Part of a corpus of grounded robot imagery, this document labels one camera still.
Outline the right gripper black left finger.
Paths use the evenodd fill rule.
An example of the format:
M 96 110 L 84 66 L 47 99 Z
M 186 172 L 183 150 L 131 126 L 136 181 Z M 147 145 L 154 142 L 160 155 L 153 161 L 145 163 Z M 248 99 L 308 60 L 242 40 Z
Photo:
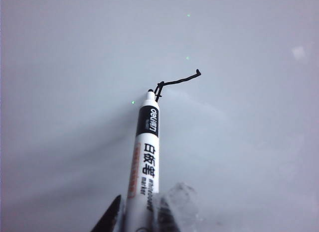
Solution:
M 91 232 L 122 232 L 123 200 L 118 195 L 92 228 Z

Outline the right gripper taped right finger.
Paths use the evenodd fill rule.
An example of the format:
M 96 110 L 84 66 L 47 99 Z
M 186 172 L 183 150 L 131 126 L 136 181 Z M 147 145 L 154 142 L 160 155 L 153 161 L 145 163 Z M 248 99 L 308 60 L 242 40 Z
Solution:
M 186 183 L 154 194 L 155 232 L 201 232 L 203 222 L 197 192 Z

